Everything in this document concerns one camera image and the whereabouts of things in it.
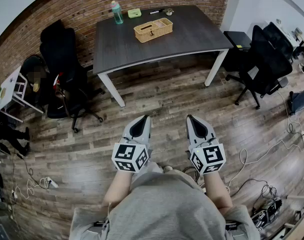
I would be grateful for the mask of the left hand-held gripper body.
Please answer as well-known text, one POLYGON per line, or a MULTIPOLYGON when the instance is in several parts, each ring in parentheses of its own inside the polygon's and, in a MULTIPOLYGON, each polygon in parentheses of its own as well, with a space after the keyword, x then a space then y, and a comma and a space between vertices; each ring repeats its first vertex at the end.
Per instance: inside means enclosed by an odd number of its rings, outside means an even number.
POLYGON ((111 160, 118 171, 139 173, 151 157, 150 134, 145 137, 132 137, 124 134, 114 144, 111 160))

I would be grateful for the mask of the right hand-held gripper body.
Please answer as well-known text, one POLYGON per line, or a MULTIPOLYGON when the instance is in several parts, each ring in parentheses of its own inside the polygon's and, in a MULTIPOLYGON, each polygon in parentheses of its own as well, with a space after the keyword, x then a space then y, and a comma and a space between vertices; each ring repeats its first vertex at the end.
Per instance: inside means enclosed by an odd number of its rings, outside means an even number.
POLYGON ((226 163, 224 146, 216 137, 189 140, 189 160, 200 175, 219 171, 226 163))

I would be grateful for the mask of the wicker basket box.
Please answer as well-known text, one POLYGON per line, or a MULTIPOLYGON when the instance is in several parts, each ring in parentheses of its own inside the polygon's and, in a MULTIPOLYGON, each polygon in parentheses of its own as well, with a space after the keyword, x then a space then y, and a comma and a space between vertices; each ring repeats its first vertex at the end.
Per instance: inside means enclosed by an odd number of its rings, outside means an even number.
POLYGON ((173 23, 167 18, 157 19, 166 24, 165 27, 158 28, 154 21, 149 21, 144 24, 134 27, 135 37, 141 42, 146 43, 150 40, 167 35, 173 31, 173 23))

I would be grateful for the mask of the person's left forearm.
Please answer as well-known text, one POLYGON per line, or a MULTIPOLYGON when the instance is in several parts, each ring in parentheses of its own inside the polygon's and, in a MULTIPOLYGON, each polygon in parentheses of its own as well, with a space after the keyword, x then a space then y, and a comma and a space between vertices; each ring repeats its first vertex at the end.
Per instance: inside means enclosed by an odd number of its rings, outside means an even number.
POLYGON ((102 201, 102 207, 115 207, 130 193, 133 173, 118 170, 102 201))

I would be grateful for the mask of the person's right forearm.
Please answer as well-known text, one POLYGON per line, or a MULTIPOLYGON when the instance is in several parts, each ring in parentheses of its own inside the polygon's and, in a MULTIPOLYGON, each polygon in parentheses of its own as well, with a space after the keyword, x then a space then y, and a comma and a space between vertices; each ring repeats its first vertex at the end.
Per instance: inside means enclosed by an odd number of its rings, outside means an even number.
POLYGON ((233 207, 233 203, 218 171, 205 174, 203 179, 206 195, 222 215, 226 214, 233 207))

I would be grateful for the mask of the person's left trouser leg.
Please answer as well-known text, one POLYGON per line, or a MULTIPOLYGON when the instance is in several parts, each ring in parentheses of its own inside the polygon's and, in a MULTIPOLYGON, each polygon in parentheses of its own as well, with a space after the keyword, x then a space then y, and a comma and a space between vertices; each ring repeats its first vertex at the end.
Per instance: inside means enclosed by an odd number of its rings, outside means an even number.
POLYGON ((164 170, 162 167, 160 167, 156 162, 149 160, 147 164, 143 166, 137 178, 143 180, 151 180, 163 173, 164 170))

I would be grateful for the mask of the person's grey shirt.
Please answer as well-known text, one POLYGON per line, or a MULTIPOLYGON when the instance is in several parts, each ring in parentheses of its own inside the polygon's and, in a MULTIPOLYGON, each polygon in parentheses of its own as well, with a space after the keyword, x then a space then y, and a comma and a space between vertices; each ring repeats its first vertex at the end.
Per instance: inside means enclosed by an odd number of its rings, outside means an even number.
POLYGON ((153 179, 132 176, 130 192, 118 205, 76 209, 69 240, 260 240, 248 209, 222 215, 187 174, 171 170, 153 179), (239 222, 237 230, 226 224, 239 222))

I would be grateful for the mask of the black mesh office chair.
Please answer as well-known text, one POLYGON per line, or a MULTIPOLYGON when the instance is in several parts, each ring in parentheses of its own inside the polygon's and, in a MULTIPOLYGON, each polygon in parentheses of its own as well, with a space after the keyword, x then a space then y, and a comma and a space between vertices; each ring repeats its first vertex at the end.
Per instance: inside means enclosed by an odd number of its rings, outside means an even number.
POLYGON ((257 94, 263 98, 285 87, 288 84, 287 75, 293 70, 289 60, 271 44, 268 35, 258 25, 253 27, 251 47, 242 63, 239 76, 228 74, 225 80, 233 79, 244 85, 244 89, 234 102, 236 106, 240 104, 246 91, 250 91, 257 110, 261 107, 257 94))
POLYGON ((270 43, 293 64, 293 46, 283 32, 273 23, 270 22, 264 29, 264 33, 268 36, 270 43))

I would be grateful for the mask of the dark table white legs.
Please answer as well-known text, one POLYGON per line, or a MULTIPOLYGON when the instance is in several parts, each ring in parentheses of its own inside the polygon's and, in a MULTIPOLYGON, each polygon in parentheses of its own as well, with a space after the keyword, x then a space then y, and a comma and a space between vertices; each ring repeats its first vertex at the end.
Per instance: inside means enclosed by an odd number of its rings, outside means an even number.
POLYGON ((204 83, 208 87, 233 47, 197 6, 180 5, 173 9, 174 12, 169 17, 173 23, 172 32, 145 43, 135 37, 134 28, 160 19, 163 14, 151 14, 151 10, 146 9, 142 10, 140 17, 124 17, 122 24, 116 24, 113 18, 96 24, 93 73, 98 75, 120 107, 124 107, 125 102, 110 80, 109 73, 168 58, 219 52, 204 83))

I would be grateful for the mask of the black drawer cabinet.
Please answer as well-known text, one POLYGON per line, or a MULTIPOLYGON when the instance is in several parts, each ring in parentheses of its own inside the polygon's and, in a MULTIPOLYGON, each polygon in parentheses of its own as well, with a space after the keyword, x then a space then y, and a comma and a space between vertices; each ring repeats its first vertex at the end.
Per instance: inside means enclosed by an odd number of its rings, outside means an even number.
POLYGON ((245 32, 241 31, 224 31, 223 33, 233 48, 227 52, 222 65, 227 72, 237 72, 243 67, 248 58, 251 39, 245 32))

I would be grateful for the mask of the tall black office chair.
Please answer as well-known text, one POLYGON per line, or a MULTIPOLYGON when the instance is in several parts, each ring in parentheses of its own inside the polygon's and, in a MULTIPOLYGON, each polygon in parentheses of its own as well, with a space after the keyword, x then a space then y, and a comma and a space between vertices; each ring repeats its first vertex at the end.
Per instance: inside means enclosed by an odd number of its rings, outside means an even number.
POLYGON ((77 119, 82 117, 80 111, 90 114, 103 122, 89 107, 89 101, 98 94, 105 94, 102 88, 91 89, 88 85, 87 70, 81 66, 76 49, 76 34, 73 28, 64 27, 59 19, 46 27, 40 35, 40 53, 49 70, 48 81, 50 95, 47 107, 47 117, 51 119, 72 119, 71 129, 78 133, 76 128, 77 119), (67 116, 62 101, 55 95, 54 80, 59 76, 60 87, 67 93, 68 109, 67 116))

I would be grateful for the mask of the green portable fan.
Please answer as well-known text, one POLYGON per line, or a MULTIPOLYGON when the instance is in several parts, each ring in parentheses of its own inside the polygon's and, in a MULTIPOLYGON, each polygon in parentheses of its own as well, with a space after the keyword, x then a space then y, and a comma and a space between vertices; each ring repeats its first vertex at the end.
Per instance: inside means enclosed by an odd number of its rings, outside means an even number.
POLYGON ((134 19, 142 16, 142 12, 139 8, 130 9, 127 11, 127 14, 130 19, 134 19))

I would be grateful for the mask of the small black chair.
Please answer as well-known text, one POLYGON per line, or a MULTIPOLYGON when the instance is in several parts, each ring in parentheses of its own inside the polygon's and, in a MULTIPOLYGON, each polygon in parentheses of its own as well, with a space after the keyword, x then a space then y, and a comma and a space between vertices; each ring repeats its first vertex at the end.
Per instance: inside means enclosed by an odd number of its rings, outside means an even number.
POLYGON ((20 73, 28 81, 26 100, 45 112, 44 106, 49 103, 50 84, 44 60, 36 54, 29 56, 23 62, 20 73), (40 84, 38 92, 33 92, 35 82, 40 84))

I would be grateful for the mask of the white desk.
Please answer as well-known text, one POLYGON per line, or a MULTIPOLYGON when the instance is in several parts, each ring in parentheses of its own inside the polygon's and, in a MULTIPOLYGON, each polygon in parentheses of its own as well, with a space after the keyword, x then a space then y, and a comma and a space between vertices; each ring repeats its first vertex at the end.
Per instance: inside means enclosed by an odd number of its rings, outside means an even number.
POLYGON ((270 20, 265 20, 265 23, 268 25, 269 23, 273 23, 280 31, 281 33, 286 37, 286 39, 291 43, 292 47, 295 49, 298 46, 302 46, 304 44, 304 40, 302 38, 296 38, 293 36, 289 31, 287 31, 283 26, 277 21, 270 21, 270 20))

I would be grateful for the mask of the white side table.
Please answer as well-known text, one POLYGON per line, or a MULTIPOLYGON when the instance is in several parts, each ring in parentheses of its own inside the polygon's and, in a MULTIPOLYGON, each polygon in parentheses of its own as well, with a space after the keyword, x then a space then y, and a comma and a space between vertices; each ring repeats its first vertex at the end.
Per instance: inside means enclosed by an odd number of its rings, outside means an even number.
POLYGON ((30 108, 34 109, 37 112, 43 114, 44 112, 26 100, 24 100, 26 89, 28 86, 28 80, 25 76, 21 74, 21 66, 19 66, 14 72, 12 72, 9 77, 4 80, 1 84, 0 88, 0 113, 12 118, 20 123, 24 121, 7 113, 7 106, 10 104, 11 101, 14 101, 21 106, 29 106, 30 108))

